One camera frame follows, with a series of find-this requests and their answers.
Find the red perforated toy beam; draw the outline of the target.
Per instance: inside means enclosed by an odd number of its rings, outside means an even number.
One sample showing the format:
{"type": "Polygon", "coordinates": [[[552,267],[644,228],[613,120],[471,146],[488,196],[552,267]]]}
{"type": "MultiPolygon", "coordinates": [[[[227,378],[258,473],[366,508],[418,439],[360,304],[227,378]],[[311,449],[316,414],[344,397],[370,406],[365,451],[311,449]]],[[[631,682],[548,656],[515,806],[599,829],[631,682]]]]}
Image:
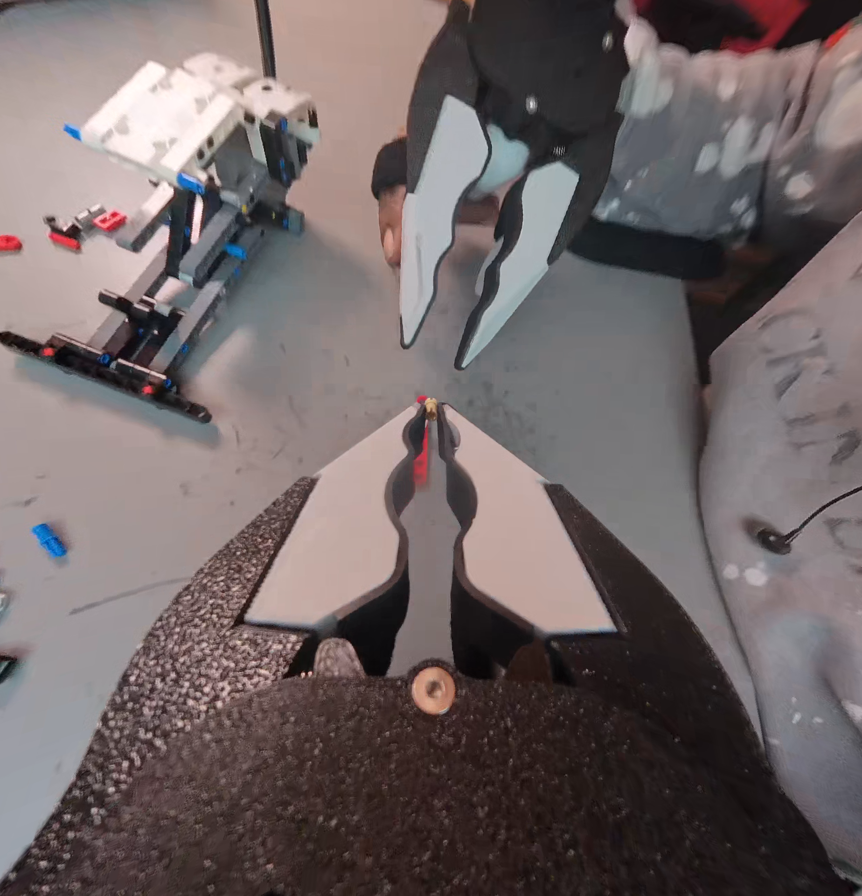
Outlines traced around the red perforated toy beam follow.
{"type": "Polygon", "coordinates": [[[428,471],[430,465],[429,437],[432,427],[436,423],[426,423],[424,419],[424,429],[422,435],[421,450],[417,452],[413,462],[413,482],[417,491],[424,490],[428,484],[428,471]]]}

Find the person's right hand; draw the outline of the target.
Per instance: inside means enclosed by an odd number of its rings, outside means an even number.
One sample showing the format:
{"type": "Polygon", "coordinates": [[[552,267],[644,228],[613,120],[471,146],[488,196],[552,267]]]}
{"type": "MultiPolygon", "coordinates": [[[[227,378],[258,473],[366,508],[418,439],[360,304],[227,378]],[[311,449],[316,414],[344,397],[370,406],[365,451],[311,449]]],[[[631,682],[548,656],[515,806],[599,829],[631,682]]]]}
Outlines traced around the person's right hand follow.
{"type": "Polygon", "coordinates": [[[377,200],[382,255],[392,268],[401,265],[405,197],[405,185],[398,185],[381,191],[377,200]]]}

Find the person in grey splattered hoodie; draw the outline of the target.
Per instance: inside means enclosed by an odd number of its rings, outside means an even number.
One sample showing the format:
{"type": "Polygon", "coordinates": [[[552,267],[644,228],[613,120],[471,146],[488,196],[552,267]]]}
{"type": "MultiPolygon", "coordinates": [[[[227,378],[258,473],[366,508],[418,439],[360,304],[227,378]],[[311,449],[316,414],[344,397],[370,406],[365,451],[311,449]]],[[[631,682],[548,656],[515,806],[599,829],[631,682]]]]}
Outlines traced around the person in grey splattered hoodie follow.
{"type": "Polygon", "coordinates": [[[862,211],[709,366],[703,525],[764,745],[862,882],[862,211]]]}

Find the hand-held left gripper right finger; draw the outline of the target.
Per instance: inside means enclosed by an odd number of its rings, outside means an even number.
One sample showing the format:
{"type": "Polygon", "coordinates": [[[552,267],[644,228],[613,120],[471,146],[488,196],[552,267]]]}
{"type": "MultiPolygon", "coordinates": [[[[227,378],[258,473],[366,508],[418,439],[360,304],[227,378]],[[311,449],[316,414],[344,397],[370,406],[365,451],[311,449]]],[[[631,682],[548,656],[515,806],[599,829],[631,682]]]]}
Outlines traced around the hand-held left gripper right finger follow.
{"type": "Polygon", "coordinates": [[[451,405],[437,406],[453,546],[452,655],[465,676],[495,676],[516,652],[618,623],[560,517],[551,483],[451,405]]]}

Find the grey desk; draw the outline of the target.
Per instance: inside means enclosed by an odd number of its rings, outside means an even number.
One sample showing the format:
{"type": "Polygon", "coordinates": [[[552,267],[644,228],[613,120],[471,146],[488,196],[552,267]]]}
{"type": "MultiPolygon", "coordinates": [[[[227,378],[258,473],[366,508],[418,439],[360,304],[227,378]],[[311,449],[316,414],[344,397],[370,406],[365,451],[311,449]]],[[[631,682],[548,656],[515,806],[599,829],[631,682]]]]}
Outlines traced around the grey desk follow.
{"type": "MultiPolygon", "coordinates": [[[[403,124],[435,2],[272,2],[278,72],[322,138],[291,201],[187,371],[199,425],[0,346],[0,878],[73,778],[136,647],[179,589],[296,479],[425,393],[565,485],[672,590],[747,710],[756,702],[696,501],[701,403],[677,281],[565,256],[463,373],[452,368],[490,233],[459,230],[415,346],[370,194],[403,124]],[[48,523],[67,556],[31,529],[48,523]]],[[[136,210],[146,177],[63,133],[143,63],[213,51],[259,67],[253,2],[47,2],[0,14],[0,330],[86,339],[154,252],[101,235],[72,253],[42,218],[136,210]]]]}

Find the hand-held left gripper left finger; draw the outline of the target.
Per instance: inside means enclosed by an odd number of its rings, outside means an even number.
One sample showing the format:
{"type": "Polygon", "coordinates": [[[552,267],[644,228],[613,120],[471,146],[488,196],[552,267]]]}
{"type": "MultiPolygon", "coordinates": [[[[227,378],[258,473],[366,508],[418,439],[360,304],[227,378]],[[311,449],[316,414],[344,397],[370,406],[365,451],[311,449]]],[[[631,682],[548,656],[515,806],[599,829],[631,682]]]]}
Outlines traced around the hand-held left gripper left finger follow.
{"type": "Polygon", "coordinates": [[[273,550],[244,623],[305,635],[302,653],[346,640],[369,676],[386,676],[410,602],[412,408],[309,479],[288,533],[273,550]]]}

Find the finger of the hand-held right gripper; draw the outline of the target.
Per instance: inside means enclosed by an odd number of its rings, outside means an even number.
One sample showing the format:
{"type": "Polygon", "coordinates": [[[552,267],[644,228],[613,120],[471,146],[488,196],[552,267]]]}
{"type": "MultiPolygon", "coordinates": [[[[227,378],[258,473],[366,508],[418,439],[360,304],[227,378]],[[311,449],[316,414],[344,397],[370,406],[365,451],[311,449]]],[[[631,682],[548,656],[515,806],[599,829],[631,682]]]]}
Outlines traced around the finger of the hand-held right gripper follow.
{"type": "Polygon", "coordinates": [[[436,299],[439,268],[455,239],[457,211],[490,157],[490,140],[476,109],[446,95],[417,180],[403,203],[400,328],[405,350],[415,343],[436,299]]]}
{"type": "Polygon", "coordinates": [[[480,298],[459,342],[457,370],[474,362],[549,270],[579,181],[576,171],[553,161],[526,172],[507,191],[480,298]]]}

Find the toy truck chassis model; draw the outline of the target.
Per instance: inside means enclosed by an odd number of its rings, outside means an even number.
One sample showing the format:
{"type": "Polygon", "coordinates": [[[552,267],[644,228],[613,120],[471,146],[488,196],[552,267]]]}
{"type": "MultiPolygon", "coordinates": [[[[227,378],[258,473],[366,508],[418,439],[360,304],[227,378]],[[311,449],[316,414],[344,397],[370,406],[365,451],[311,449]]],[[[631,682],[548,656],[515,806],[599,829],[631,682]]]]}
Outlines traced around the toy truck chassis model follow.
{"type": "Polygon", "coordinates": [[[109,315],[89,340],[0,331],[20,357],[104,385],[198,424],[213,416],[182,393],[180,373],[270,229],[299,234],[288,202],[318,143],[309,93],[277,78],[270,3],[255,2],[262,72],[215,53],[176,68],[146,62],[89,120],[65,133],[146,174],[153,193],[106,234],[139,253],[166,237],[125,293],[101,290],[109,315]]]}

